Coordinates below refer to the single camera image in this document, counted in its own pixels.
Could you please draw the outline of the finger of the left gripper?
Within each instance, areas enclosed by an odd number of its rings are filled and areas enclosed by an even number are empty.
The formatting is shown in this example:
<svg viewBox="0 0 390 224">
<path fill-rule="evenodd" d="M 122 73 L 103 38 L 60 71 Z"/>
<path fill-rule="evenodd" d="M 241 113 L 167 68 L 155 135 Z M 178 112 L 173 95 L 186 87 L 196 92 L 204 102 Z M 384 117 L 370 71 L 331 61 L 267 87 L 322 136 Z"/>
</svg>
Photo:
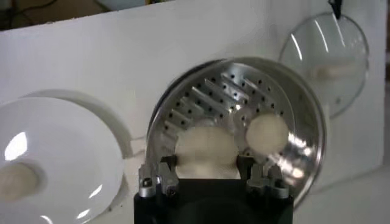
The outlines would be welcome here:
<svg viewBox="0 0 390 224">
<path fill-rule="evenodd" d="M 341 17 L 342 2 L 343 0 L 328 0 L 335 18 Z"/>
</svg>

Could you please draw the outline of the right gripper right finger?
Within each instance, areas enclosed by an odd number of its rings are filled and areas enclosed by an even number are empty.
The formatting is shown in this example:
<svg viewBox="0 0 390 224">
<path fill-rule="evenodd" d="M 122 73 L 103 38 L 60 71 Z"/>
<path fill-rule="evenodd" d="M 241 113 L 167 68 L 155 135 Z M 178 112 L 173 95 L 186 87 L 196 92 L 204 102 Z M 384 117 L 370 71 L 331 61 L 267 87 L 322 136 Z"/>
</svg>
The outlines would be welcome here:
<svg viewBox="0 0 390 224">
<path fill-rule="evenodd" d="M 242 180 L 246 181 L 249 192 L 268 195 L 272 198 L 288 198 L 289 186 L 283 181 L 282 173 L 277 165 L 265 172 L 264 163 L 257 163 L 253 156 L 237 156 L 236 165 Z"/>
</svg>

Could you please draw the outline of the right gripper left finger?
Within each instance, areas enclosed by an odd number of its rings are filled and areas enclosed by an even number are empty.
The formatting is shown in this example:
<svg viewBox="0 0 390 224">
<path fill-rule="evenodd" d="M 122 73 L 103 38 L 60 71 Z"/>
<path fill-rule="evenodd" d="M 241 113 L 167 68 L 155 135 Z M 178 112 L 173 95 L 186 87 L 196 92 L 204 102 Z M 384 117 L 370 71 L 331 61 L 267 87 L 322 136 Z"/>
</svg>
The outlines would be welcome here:
<svg viewBox="0 0 390 224">
<path fill-rule="evenodd" d="M 142 198 L 151 198 L 161 192 L 166 197 L 174 197 L 179 189 L 176 174 L 177 157 L 163 156 L 160 161 L 145 161 L 138 169 L 138 194 Z"/>
</svg>

